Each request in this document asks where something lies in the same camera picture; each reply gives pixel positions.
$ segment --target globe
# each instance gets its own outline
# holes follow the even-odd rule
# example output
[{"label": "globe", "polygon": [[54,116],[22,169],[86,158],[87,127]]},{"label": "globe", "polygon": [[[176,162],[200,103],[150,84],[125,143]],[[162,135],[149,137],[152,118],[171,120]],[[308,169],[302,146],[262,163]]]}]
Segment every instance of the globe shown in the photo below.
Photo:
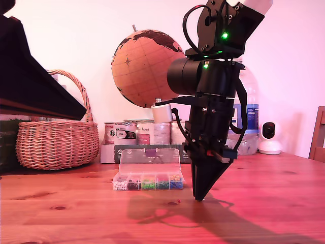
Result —
[{"label": "globe", "polygon": [[151,29],[134,32],[114,53],[115,85],[133,104],[151,108],[156,98],[178,96],[167,84],[167,70],[172,61],[184,57],[181,47],[167,34]]}]

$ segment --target white wall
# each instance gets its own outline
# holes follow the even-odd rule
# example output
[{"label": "white wall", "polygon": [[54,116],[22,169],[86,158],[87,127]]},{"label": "white wall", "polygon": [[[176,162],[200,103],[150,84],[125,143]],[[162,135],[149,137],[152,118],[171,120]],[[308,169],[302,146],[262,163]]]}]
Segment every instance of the white wall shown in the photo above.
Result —
[{"label": "white wall", "polygon": [[[184,14],[202,0],[17,0],[6,16],[24,25],[32,55],[45,69],[64,69],[87,88],[101,139],[104,122],[152,117],[148,109],[129,103],[114,85],[111,61],[118,44],[137,29],[169,34],[185,50]],[[277,120],[284,150],[308,157],[320,105],[325,105],[325,21],[316,9],[323,0],[275,0],[265,20],[249,39],[244,64],[261,88],[261,120]],[[197,41],[200,10],[188,21]],[[73,84],[68,90],[81,100]],[[189,108],[181,108],[187,119]]]}]

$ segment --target white robot part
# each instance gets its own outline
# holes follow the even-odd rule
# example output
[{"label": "white robot part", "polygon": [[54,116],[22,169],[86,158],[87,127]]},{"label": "white robot part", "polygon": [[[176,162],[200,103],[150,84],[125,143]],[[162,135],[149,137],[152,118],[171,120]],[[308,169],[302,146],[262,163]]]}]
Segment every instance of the white robot part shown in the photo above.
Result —
[{"label": "white robot part", "polygon": [[261,154],[280,154],[282,150],[279,137],[281,128],[276,122],[265,122],[260,127],[258,150]]},{"label": "white robot part", "polygon": [[273,4],[273,0],[227,0],[227,3],[234,7],[238,3],[245,5],[265,15]]},{"label": "white robot part", "polygon": [[172,108],[170,104],[151,106],[153,119],[156,124],[173,121]]}]

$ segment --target tin can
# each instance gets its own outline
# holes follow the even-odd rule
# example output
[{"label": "tin can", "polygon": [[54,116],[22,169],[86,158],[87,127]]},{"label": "tin can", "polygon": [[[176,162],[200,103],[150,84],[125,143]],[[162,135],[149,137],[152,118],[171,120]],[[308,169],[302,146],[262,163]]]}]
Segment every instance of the tin can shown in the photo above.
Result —
[{"label": "tin can", "polygon": [[139,145],[170,145],[170,123],[139,121],[137,127]]},{"label": "tin can", "polygon": [[105,123],[105,145],[137,145],[136,123]]},{"label": "tin can", "polygon": [[[181,126],[185,130],[185,122],[181,122]],[[183,136],[181,130],[178,127],[176,121],[172,122],[172,132],[171,132],[171,143],[172,145],[181,145],[185,142],[185,137]]]}]

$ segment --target white beads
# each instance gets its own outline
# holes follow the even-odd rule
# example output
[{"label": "white beads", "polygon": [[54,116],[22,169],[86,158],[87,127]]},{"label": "white beads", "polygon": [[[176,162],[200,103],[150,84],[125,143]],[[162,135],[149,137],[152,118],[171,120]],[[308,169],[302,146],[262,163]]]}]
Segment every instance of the white beads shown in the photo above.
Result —
[{"label": "white beads", "polygon": [[126,181],[116,181],[114,182],[114,190],[116,191],[126,191],[127,189],[127,182]]}]

